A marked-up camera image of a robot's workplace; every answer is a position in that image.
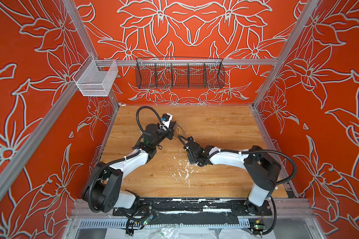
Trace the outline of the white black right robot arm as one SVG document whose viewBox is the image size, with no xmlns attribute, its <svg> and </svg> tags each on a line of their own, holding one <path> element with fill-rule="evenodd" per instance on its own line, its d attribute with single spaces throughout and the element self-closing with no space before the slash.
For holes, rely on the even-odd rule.
<svg viewBox="0 0 359 239">
<path fill-rule="evenodd" d="M 271 198 L 275 188 L 291 181 L 297 174 L 296 163 L 280 151 L 263 149 L 257 145 L 249 150 L 221 149 L 212 145 L 203 148 L 192 137 L 179 135 L 178 139 L 183 144 L 191 164 L 199 167 L 228 165 L 249 173 L 253 186 L 244 204 L 244 210 L 249 215 L 260 214 L 264 202 Z M 271 156 L 272 154 L 280 155 L 290 162 L 292 172 L 288 177 L 278 180 L 281 164 Z"/>
</svg>

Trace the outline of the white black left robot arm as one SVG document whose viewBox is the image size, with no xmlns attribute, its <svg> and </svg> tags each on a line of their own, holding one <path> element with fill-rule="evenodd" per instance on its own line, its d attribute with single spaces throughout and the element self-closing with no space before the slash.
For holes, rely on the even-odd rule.
<svg viewBox="0 0 359 239">
<path fill-rule="evenodd" d="M 159 122 L 151 123 L 143 128 L 139 114 L 144 109 L 151 110 Z M 83 189 L 81 198 L 88 203 L 89 209 L 94 213 L 107 213 L 115 208 L 136 209 L 139 196 L 133 192 L 121 190 L 123 179 L 151 161 L 164 139 L 172 140 L 174 137 L 177 123 L 170 113 L 160 116 L 152 107 L 143 106 L 136 112 L 136 121 L 141 136 L 133 146 L 133 151 L 121 159 L 96 164 Z"/>
</svg>

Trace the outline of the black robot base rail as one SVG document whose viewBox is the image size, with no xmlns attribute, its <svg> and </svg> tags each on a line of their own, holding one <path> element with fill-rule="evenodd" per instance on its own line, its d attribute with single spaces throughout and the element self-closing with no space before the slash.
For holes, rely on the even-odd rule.
<svg viewBox="0 0 359 239">
<path fill-rule="evenodd" d="M 75 206 L 67 239 L 89 239 L 115 229 L 121 236 L 131 237 L 142 229 L 206 228 L 248 229 L 263 233 L 272 231 L 277 211 L 272 200 L 249 209 L 245 198 L 164 198 L 145 197 L 137 204 L 137 211 L 113 208 L 108 213 L 93 214 L 82 202 Z"/>
</svg>

